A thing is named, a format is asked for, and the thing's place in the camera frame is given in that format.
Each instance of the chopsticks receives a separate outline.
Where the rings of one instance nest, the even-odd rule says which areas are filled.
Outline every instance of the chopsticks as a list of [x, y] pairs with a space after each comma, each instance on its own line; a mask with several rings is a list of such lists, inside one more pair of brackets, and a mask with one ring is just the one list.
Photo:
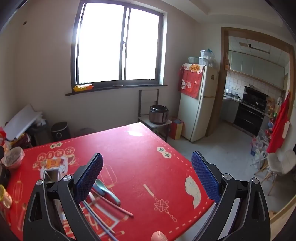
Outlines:
[[111, 231], [111, 233], [113, 233], [113, 234], [115, 234], [115, 232], [112, 230], [112, 228], [110, 228], [95, 212], [94, 212], [94, 210], [90, 207], [90, 205], [87, 203], [87, 201], [83, 201], [83, 204], [86, 206], [88, 206], [90, 209], [91, 209], [91, 211], [92, 211], [92, 216], [94, 217], [94, 216], [96, 216], [96, 218], [98, 219], [98, 220], [100, 220], [100, 222], [107, 228], [107, 229], [109, 229], [110, 231]]
[[98, 215], [96, 215], [96, 213], [91, 209], [91, 207], [89, 206], [89, 204], [86, 201], [82, 201], [85, 208], [88, 210], [89, 213], [92, 213], [94, 215], [93, 218], [94, 220], [100, 225], [100, 227], [109, 235], [110, 238], [112, 238], [114, 241], [119, 241], [117, 238], [115, 238], [110, 232], [109, 229], [107, 229], [102, 223], [101, 221], [98, 219]]
[[100, 194], [98, 194], [94, 189], [92, 189], [92, 191], [93, 191], [96, 195], [98, 195], [99, 198], [102, 198], [105, 202], [109, 203], [111, 206], [113, 206], [113, 207], [117, 208], [118, 210], [120, 210], [121, 212], [123, 212], [123, 213], [125, 213], [125, 214], [127, 214], [127, 215], [129, 215], [129, 216], [131, 216], [131, 217], [133, 217], [133, 214], [130, 213], [129, 211], [123, 209], [122, 207], [119, 207], [119, 206], [115, 205], [113, 202], [110, 202], [108, 199], [102, 197], [102, 196], [101, 196]]

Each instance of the ceiling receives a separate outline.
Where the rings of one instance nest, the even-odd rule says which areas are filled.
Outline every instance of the ceiling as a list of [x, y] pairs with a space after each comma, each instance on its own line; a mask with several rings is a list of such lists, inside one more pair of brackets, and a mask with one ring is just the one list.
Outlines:
[[243, 25], [276, 33], [294, 43], [289, 30], [265, 0], [162, 0], [199, 23]]
[[[245, 43], [247, 45], [251, 44], [252, 48], [264, 50], [266, 52], [269, 52], [269, 54], [263, 51], [241, 46], [239, 43]], [[283, 68], [289, 62], [289, 54], [287, 52], [282, 51], [274, 46], [270, 46], [268, 44], [250, 40], [250, 39], [243, 39], [243, 38], [229, 36], [229, 50], [260, 57], [260, 58], [269, 60], [273, 63], [276, 63], [282, 66]]]

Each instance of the storage box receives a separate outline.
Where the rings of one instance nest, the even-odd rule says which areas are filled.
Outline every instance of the storage box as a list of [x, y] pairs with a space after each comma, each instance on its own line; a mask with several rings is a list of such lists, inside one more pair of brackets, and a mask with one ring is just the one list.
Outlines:
[[214, 67], [213, 62], [206, 59], [206, 58], [201, 58], [199, 57], [199, 64], [200, 65], [205, 65], [205, 66], [209, 66], [209, 67]]
[[213, 53], [210, 53], [210, 52], [208, 52], [206, 50], [201, 50], [200, 51], [200, 56], [202, 58], [206, 58], [208, 60], [214, 59], [214, 57], [215, 57]]
[[173, 118], [170, 125], [169, 137], [174, 140], [179, 140], [183, 128], [183, 121]]

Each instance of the kitchen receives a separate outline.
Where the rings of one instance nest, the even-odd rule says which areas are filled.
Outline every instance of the kitchen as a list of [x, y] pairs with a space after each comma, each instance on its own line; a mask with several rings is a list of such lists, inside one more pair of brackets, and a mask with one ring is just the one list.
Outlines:
[[287, 96], [289, 54], [273, 46], [229, 37], [227, 71], [220, 119], [250, 136], [268, 129]]

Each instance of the wooden door frame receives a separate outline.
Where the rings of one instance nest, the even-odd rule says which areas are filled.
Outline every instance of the wooden door frame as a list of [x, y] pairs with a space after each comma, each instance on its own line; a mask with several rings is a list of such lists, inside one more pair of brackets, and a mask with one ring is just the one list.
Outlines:
[[263, 34], [260, 32], [242, 29], [242, 28], [227, 28], [221, 27], [221, 59], [220, 59], [220, 70], [218, 76], [218, 87], [216, 92], [216, 98], [214, 101], [214, 106], [212, 109], [211, 118], [207, 127], [206, 136], [210, 136], [217, 124], [219, 122], [219, 116], [222, 106], [223, 93], [225, 88], [227, 70], [225, 70], [225, 57], [226, 53], [228, 53], [229, 46], [229, 36], [246, 38], [255, 41], [259, 41], [262, 43], [266, 43], [268, 45], [272, 45], [280, 50], [287, 52], [290, 56], [290, 101], [289, 101], [289, 110], [288, 110], [288, 119], [290, 119], [293, 103], [295, 99], [295, 52], [294, 47], [280, 39], [272, 37], [267, 34]]

